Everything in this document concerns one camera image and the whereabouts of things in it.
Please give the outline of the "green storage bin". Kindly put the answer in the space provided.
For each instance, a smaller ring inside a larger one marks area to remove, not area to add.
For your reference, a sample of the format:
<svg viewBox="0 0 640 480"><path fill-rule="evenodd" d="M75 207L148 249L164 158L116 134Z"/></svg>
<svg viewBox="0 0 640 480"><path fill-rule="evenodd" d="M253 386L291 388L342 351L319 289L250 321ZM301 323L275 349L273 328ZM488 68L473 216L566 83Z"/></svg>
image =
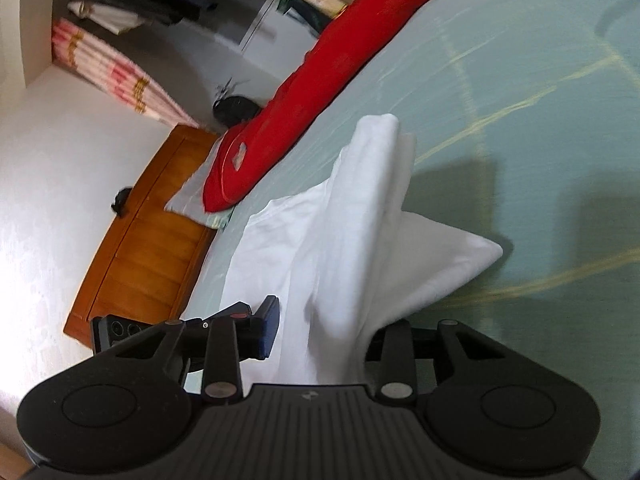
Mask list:
<svg viewBox="0 0 640 480"><path fill-rule="evenodd" d="M279 0L277 11L305 26L316 38L331 23L331 19L326 14L306 0Z"/></svg>

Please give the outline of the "teal plaid bed blanket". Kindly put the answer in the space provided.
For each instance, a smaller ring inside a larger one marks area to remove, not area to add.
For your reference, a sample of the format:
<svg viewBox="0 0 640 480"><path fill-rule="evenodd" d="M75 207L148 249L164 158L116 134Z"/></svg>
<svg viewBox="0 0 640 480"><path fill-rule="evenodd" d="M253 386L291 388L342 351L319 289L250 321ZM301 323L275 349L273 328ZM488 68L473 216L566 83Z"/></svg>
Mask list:
<svg viewBox="0 0 640 480"><path fill-rule="evenodd" d="M186 316L220 305L251 214L323 181L369 114L416 136L405 210L502 258L419 312L456 318L584 386L599 479L639 468L639 0L432 0L250 192Z"/></svg>

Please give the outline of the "red quilt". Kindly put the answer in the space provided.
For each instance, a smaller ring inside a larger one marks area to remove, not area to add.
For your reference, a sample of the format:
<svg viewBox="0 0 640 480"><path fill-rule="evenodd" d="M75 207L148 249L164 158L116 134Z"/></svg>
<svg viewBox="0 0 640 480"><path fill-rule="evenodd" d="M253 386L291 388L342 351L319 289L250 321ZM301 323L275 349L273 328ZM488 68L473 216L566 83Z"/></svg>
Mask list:
<svg viewBox="0 0 640 480"><path fill-rule="evenodd" d="M254 118L222 137L204 182L207 212L247 196L360 70L430 0L355 0L326 26L303 63Z"/></svg>

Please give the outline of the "white t-shirt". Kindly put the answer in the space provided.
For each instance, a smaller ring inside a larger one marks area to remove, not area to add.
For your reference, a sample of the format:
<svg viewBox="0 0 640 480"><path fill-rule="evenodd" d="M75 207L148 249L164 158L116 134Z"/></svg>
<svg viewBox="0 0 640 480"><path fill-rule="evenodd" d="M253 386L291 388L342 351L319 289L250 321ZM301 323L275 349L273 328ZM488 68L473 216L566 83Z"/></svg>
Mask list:
<svg viewBox="0 0 640 480"><path fill-rule="evenodd" d="M221 299L276 296L280 323L269 358L243 362L245 385L361 382L377 330L501 257L492 240L405 211L415 151L395 116L364 116L326 180L248 219Z"/></svg>

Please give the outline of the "black backpack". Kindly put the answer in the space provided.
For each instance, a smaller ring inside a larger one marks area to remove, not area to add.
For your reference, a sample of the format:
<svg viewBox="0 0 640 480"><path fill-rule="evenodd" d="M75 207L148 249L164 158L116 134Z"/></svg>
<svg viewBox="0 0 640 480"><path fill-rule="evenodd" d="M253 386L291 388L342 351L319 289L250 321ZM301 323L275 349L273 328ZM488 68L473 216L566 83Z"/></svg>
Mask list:
<svg viewBox="0 0 640 480"><path fill-rule="evenodd" d="M246 96L226 96L213 105L213 116L226 128L248 122L262 111L262 107Z"/></svg>

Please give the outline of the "wooden headboard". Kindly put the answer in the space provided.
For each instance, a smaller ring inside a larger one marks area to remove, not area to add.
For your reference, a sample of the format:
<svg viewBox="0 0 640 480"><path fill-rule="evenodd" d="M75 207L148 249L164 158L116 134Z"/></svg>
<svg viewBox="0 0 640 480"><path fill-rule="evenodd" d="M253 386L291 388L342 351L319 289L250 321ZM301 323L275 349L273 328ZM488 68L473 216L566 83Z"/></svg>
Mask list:
<svg viewBox="0 0 640 480"><path fill-rule="evenodd" d="M216 232L165 209L218 136L180 125L153 156L89 266L63 333L89 347L90 321L114 314L157 324L180 318Z"/></svg>

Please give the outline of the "pink striped curtain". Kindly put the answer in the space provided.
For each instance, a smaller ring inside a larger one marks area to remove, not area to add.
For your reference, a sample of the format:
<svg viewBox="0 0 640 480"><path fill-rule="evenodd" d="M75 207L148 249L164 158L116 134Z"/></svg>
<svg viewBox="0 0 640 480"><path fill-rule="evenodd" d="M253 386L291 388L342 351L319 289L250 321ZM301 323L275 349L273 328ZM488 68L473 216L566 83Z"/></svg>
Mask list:
<svg viewBox="0 0 640 480"><path fill-rule="evenodd" d="M56 62L130 110L171 127L198 127L149 74L97 36L61 18L52 24L51 41Z"/></svg>

